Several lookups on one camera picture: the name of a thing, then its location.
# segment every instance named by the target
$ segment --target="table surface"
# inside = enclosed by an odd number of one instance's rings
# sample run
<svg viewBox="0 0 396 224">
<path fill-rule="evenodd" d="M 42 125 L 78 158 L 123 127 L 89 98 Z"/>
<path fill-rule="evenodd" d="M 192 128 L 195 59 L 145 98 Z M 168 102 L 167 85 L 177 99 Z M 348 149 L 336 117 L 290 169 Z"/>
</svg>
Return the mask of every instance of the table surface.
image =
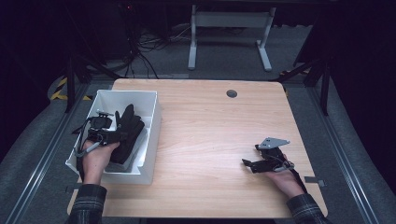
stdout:
<svg viewBox="0 0 396 224">
<path fill-rule="evenodd" d="M 290 140 L 283 153 L 303 181 L 315 176 L 279 83 L 118 79 L 113 90 L 157 91 L 162 126 L 153 183 L 104 184 L 105 217 L 291 217 L 287 197 L 242 163 L 262 159 L 266 137 Z M 327 216 L 318 184 L 305 186 Z"/>
</svg>

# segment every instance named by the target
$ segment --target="metal leg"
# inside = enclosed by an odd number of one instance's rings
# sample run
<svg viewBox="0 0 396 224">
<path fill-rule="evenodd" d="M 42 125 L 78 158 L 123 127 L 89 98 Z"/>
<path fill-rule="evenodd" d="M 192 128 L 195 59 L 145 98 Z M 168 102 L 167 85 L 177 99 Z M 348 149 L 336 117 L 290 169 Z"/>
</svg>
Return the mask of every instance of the metal leg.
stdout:
<svg viewBox="0 0 396 224">
<path fill-rule="evenodd" d="M 190 57 L 189 57 L 189 70 L 195 69 L 195 59 L 197 54 L 195 12 L 196 12 L 196 5 L 193 5 L 191 12 L 191 45 L 190 45 Z"/>
<path fill-rule="evenodd" d="M 317 63 L 312 64 L 308 75 L 304 79 L 306 87 L 315 87 L 324 73 L 326 62 L 318 60 Z"/>
<path fill-rule="evenodd" d="M 264 34 L 262 36 L 262 40 L 257 41 L 257 47 L 259 49 L 260 56 L 262 57 L 262 64 L 264 65 L 264 70 L 266 72 L 272 71 L 272 66 L 270 64 L 270 60 L 268 58 L 267 51 L 265 51 L 265 43 L 267 42 L 268 35 L 271 30 L 271 25 L 272 25 L 272 22 L 273 22 L 274 16 L 275 16 L 275 11 L 276 11 L 276 8 L 272 7 L 269 12 L 267 21 L 265 23 Z"/>
</svg>

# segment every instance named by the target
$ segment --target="black object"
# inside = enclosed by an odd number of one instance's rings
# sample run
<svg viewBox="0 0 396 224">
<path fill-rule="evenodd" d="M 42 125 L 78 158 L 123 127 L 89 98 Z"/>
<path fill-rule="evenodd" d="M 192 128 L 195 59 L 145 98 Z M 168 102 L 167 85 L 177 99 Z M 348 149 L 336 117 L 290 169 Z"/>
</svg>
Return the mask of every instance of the black object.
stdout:
<svg viewBox="0 0 396 224">
<path fill-rule="evenodd" d="M 296 178 L 297 183 L 302 190 L 307 193 L 303 180 L 297 171 L 294 170 L 294 163 L 286 160 L 279 146 L 288 144 L 289 141 L 268 137 L 260 145 L 255 145 L 255 148 L 260 151 L 263 161 L 247 161 L 242 159 L 242 162 L 250 167 L 253 174 L 264 172 L 281 172 L 290 170 Z"/>
<path fill-rule="evenodd" d="M 117 130 L 109 131 L 112 120 L 108 116 L 113 116 L 106 112 L 98 112 L 98 117 L 87 118 L 81 127 L 78 146 L 75 148 L 75 155 L 77 157 L 77 169 L 80 177 L 84 180 L 84 171 L 82 167 L 83 157 L 86 153 L 94 150 L 98 145 L 105 146 L 108 144 L 120 142 L 120 145 L 114 149 L 111 154 L 110 161 L 124 164 L 134 148 L 134 143 L 142 132 L 145 123 L 141 117 L 134 114 L 134 105 L 128 105 L 120 117 L 119 111 L 116 111 Z M 93 148 L 82 150 L 82 135 L 84 134 L 87 123 L 91 124 L 88 130 L 86 140 L 93 141 Z"/>
<path fill-rule="evenodd" d="M 0 1 L 0 117 L 6 118 L 0 125 L 7 130 L 0 134 L 0 162 L 50 104 L 48 90 L 64 74 L 58 24 L 42 2 Z"/>
<path fill-rule="evenodd" d="M 128 105 L 122 117 L 116 112 L 117 132 L 122 134 L 120 146 L 114 149 L 110 161 L 124 164 L 134 148 L 137 136 L 142 132 L 145 123 L 141 118 L 134 114 L 134 106 Z"/>
<path fill-rule="evenodd" d="M 325 116 L 328 116 L 327 101 L 333 58 L 338 54 L 340 44 L 347 36 L 346 21 L 350 16 L 342 16 L 343 10 L 354 6 L 348 2 L 333 1 L 334 4 L 322 7 L 294 62 L 294 66 L 297 63 L 304 64 L 289 72 L 283 71 L 285 75 L 282 77 L 269 80 L 283 83 L 310 68 L 304 84 L 306 87 L 315 87 L 322 77 L 320 107 Z"/>
</svg>

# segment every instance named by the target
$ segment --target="hand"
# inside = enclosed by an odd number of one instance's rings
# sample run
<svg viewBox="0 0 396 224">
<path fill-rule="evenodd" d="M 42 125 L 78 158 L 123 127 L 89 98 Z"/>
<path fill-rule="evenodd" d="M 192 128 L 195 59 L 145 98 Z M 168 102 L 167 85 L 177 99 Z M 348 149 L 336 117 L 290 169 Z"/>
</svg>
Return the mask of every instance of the hand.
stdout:
<svg viewBox="0 0 396 224">
<path fill-rule="evenodd" d="M 289 198 L 293 198 L 297 195 L 304 194 L 303 189 L 298 184 L 296 178 L 291 173 L 290 170 L 285 170 L 281 172 L 265 172 L 266 176 L 268 176 L 276 186 L 282 190 Z"/>
<path fill-rule="evenodd" d="M 93 144 L 91 141 L 86 141 L 84 150 Z M 113 143 L 106 146 L 99 146 L 84 156 L 82 161 L 84 168 L 84 182 L 82 184 L 100 185 L 102 173 L 110 162 L 111 153 L 118 147 L 120 143 Z"/>
</svg>

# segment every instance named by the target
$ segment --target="white container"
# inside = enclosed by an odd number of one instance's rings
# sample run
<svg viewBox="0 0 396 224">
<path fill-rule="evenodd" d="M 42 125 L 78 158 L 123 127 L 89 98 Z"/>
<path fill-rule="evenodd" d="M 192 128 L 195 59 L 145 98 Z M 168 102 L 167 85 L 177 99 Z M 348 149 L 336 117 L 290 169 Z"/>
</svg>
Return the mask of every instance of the white container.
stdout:
<svg viewBox="0 0 396 224">
<path fill-rule="evenodd" d="M 132 170 L 128 173 L 108 173 L 104 172 L 102 183 L 112 184 L 143 184 L 152 183 L 154 174 L 155 157 L 157 154 L 158 138 L 161 128 L 161 109 L 158 103 L 156 91 L 103 91 L 97 92 L 96 98 L 91 107 L 89 117 L 97 117 L 97 110 L 110 114 L 123 111 L 127 105 L 134 105 L 134 113 L 142 118 L 145 123 L 147 137 L 143 140 L 133 161 Z M 116 121 L 113 119 L 110 130 L 115 130 Z M 83 134 L 83 139 L 87 137 L 89 125 Z M 69 159 L 65 163 L 70 169 L 78 174 L 76 166 L 76 156 L 72 149 Z"/>
</svg>

